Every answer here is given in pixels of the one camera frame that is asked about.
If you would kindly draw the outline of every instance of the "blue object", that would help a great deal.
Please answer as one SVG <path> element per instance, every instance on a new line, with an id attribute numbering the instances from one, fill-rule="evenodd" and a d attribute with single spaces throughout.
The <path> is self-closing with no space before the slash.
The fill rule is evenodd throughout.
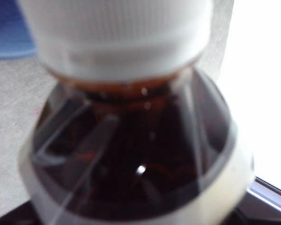
<path id="1" fill-rule="evenodd" d="M 0 60 L 35 53 L 36 48 L 15 0 L 0 0 Z"/>

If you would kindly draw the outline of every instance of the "plastic bottle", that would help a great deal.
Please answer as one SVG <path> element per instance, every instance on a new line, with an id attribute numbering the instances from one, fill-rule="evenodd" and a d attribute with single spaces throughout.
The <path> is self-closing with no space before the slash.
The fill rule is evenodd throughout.
<path id="1" fill-rule="evenodd" d="M 252 156 L 194 63 L 209 0 L 20 0 L 59 80 L 20 155 L 45 224 L 212 225 L 253 179 Z"/>

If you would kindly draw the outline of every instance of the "bottle shoulder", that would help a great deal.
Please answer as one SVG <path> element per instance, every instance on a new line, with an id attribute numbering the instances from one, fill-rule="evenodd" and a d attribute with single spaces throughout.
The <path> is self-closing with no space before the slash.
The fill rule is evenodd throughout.
<path id="1" fill-rule="evenodd" d="M 80 209 L 95 218 L 150 217 L 193 199 L 224 150 L 230 124 L 223 99 L 202 79 L 124 102 L 68 95 L 57 86 L 31 151 L 44 187 L 59 203 L 72 193 L 69 208 L 82 200 L 96 206 Z"/>

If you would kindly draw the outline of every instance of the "bottle cap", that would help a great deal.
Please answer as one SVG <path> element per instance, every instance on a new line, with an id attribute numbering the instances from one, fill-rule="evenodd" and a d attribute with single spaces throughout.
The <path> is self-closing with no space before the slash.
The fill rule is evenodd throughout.
<path id="1" fill-rule="evenodd" d="M 208 43 L 211 0 L 18 0 L 41 62 L 95 82 L 161 76 Z"/>

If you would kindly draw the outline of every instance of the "window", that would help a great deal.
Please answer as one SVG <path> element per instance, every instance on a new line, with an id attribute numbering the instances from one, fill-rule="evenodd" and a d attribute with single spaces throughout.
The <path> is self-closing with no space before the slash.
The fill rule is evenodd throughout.
<path id="1" fill-rule="evenodd" d="M 235 0 L 218 84 L 256 176 L 281 189 L 281 0 Z"/>

